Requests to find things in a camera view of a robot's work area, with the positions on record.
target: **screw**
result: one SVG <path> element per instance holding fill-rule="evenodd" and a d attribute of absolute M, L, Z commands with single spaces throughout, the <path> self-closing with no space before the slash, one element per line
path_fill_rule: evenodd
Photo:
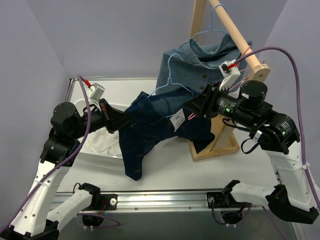
<path fill-rule="evenodd" d="M 208 203 L 213 203 L 215 198 L 213 196 L 208 197 Z"/>
<path fill-rule="evenodd" d="M 110 205 L 115 206 L 117 204 L 117 200 L 115 198 L 111 198 Z"/>

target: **blue plastic hanger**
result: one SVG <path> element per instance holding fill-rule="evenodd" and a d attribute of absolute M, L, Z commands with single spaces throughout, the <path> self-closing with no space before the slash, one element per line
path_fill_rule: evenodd
<path fill-rule="evenodd" d="M 207 32 L 209 32 L 210 29 L 211 29 L 212 32 L 221 32 L 221 33 L 224 33 L 224 34 L 226 34 L 226 35 L 229 35 L 229 33 L 225 32 L 225 31 L 222 31 L 222 30 L 214 30 L 214 27 L 213 27 L 214 16 L 213 16 L 212 13 L 213 13 L 214 10 L 215 10 L 217 7 L 219 7 L 219 6 L 222 6 L 222 7 L 224 8 L 224 10 L 227 12 L 226 6 L 223 5 L 223 4 L 218 4 L 218 5 L 214 6 L 214 8 L 212 8 L 212 10 L 211 10 L 211 24 L 210 24 L 210 26 L 208 27 L 208 30 L 207 30 L 207 31 L 200 31 L 200 32 L 196 33 L 195 35 L 193 35 L 190 39 L 193 39 L 195 36 L 197 36 L 197 35 L 199 35 L 199 34 L 207 33 Z"/>
<path fill-rule="evenodd" d="M 164 88 L 164 87 L 167 87 L 167 86 L 169 86 L 169 84 L 179 85 L 179 86 L 183 87 L 185 90 L 187 90 L 188 92 L 192 93 L 192 91 L 190 91 L 188 88 L 186 88 L 185 86 L 183 86 L 181 83 L 172 82 L 170 60 L 171 60 L 171 58 L 172 58 L 174 55 L 178 55 L 178 56 L 181 58 L 181 60 L 183 61 L 183 58 L 182 58 L 182 57 L 180 56 L 180 54 L 178 54 L 178 53 L 174 53 L 174 54 L 172 54 L 172 55 L 169 57 L 169 59 L 168 59 L 169 77 L 168 77 L 168 81 L 167 81 L 166 85 L 160 86 L 160 87 L 158 87 L 157 89 L 155 89 L 155 90 L 148 96 L 148 98 L 149 98 L 152 94 L 154 94 L 157 90 L 162 89 L 162 88 Z"/>

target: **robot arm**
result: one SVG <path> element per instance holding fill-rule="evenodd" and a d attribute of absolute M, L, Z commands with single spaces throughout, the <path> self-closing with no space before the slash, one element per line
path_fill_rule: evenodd
<path fill-rule="evenodd" d="M 247 81 L 241 85 L 238 98 L 234 98 L 219 84 L 208 84 L 200 96 L 185 106 L 205 118 L 224 116 L 225 124 L 248 132 L 256 146 L 260 145 L 270 157 L 278 185 L 256 186 L 233 180 L 223 189 L 227 203 L 269 207 L 284 221 L 312 224 L 319 212 L 305 172 L 308 166 L 302 162 L 298 129 L 289 116 L 272 110 L 273 106 L 265 102 L 267 90 L 260 81 Z M 313 179 L 312 184 L 319 192 Z"/>
<path fill-rule="evenodd" d="M 133 117 L 112 108 L 105 99 L 96 101 L 98 107 L 91 112 L 90 133 L 106 128 L 114 133 L 133 120 Z M 40 179 L 70 156 L 79 146 L 88 123 L 84 111 L 80 116 L 74 104 L 64 102 L 53 111 L 49 138 L 40 156 L 38 170 L 30 192 L 40 183 Z M 56 240 L 61 229 L 80 211 L 97 209 L 101 202 L 100 188 L 84 183 L 67 201 L 50 211 L 56 192 L 76 156 L 67 164 L 53 172 L 32 195 L 10 227 L 1 229 L 0 237 L 6 240 Z"/>

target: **wooden clothes rack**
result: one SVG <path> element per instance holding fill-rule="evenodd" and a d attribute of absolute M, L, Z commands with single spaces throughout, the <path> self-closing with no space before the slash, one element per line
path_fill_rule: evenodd
<path fill-rule="evenodd" d="M 207 0 L 195 0 L 192 25 L 190 37 L 201 31 L 205 6 Z M 210 4 L 214 8 L 221 4 L 219 0 L 209 0 Z M 244 39 L 237 26 L 234 24 L 228 13 L 223 6 L 215 8 L 215 12 L 223 23 L 224 27 L 230 34 L 235 45 L 239 51 L 244 54 L 252 52 L 249 48 L 247 41 Z M 248 76 L 248 80 L 256 80 L 264 82 L 270 73 L 268 65 L 261 64 L 256 55 L 249 56 L 245 59 L 248 66 L 251 68 L 251 73 Z M 228 127 L 222 123 L 222 116 L 215 117 L 211 120 L 211 131 L 215 134 L 215 139 L 211 142 L 203 151 L 196 153 L 196 149 L 191 141 L 188 141 L 191 156 L 193 161 L 199 161 L 209 158 L 218 157 L 221 155 L 227 155 L 236 153 L 239 151 L 239 144 L 233 134 L 234 128 Z"/>

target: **clothing tag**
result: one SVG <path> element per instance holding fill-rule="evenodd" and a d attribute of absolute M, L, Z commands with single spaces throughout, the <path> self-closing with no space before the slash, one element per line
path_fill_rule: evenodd
<path fill-rule="evenodd" d="M 182 108 L 170 118 L 170 121 L 172 122 L 172 125 L 174 126 L 174 131 L 177 131 L 177 129 L 181 126 L 181 124 L 184 123 L 186 120 L 184 111 Z"/>

